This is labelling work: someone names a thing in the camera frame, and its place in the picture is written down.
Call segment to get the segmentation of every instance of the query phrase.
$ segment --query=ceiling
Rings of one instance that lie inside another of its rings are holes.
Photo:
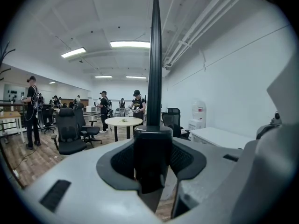
[[[149,49],[113,49],[110,42],[149,42],[152,1],[29,0],[9,39],[17,51],[73,75],[88,79],[111,75],[120,80],[126,79],[126,75],[147,77]],[[163,53],[177,31],[175,42],[182,39],[210,0],[173,0],[172,6],[171,1],[159,0],[161,26],[165,26]],[[61,57],[80,47],[87,52],[67,59]]]

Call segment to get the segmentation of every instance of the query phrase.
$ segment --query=cap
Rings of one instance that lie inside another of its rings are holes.
[[[34,81],[36,81],[36,78],[35,78],[34,76],[31,76],[31,77],[27,80],[27,82],[29,82],[30,80],[34,80]]]
[[[133,96],[136,96],[136,95],[140,95],[140,91],[139,90],[134,91],[134,95]]]

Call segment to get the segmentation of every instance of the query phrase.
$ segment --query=black slot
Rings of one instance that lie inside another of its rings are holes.
[[[58,180],[40,201],[48,210],[54,212],[70,186],[66,180]]]
[[[238,160],[239,160],[238,157],[235,157],[235,156],[230,155],[230,154],[226,154],[226,155],[224,155],[223,158],[228,159],[228,160],[231,160],[231,161],[234,161],[234,162],[238,162]]]

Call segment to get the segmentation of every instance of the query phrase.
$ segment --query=fluorescent light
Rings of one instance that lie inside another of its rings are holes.
[[[79,48],[77,50],[72,50],[68,53],[65,53],[63,55],[61,55],[63,58],[67,58],[69,56],[73,56],[73,55],[76,55],[76,54],[80,54],[80,53],[83,53],[83,52],[86,52],[86,50],[82,47],[82,48]]]
[[[130,76],[126,76],[127,78],[134,78],[134,79],[146,79],[146,77],[130,77]]]
[[[150,42],[137,42],[137,41],[123,41],[123,42],[110,42],[112,47],[143,47],[150,48]]]
[[[112,76],[96,76],[96,78],[112,78]]]

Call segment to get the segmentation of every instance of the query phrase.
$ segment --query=wooden floor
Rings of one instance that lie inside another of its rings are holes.
[[[100,120],[98,120],[95,125],[102,129],[102,122]],[[27,150],[25,148],[25,143],[22,143],[20,135],[10,136],[8,138],[8,144],[4,144],[4,142],[2,142],[4,152],[11,168],[16,169],[19,174],[19,180],[24,186],[33,183],[38,177],[47,172],[51,167],[55,166],[64,158],[63,155],[60,155],[56,150],[54,142],[51,140],[51,135],[53,134],[58,135],[57,129],[54,133],[52,131],[47,131],[46,134],[40,132],[42,145],[39,147],[34,145],[34,150]],[[26,133],[24,133],[24,138],[25,142],[27,142]],[[102,140],[103,144],[100,142],[93,142],[94,147],[115,142],[114,129],[112,128],[111,131],[109,127],[107,133],[101,133],[100,135],[95,136],[95,138]],[[126,138],[126,128],[118,128],[118,141],[125,140]],[[92,148],[91,145],[87,143],[87,149],[90,148]],[[161,201],[159,203],[156,215],[163,221],[170,219],[174,197],[175,193],[172,195],[170,200]]]

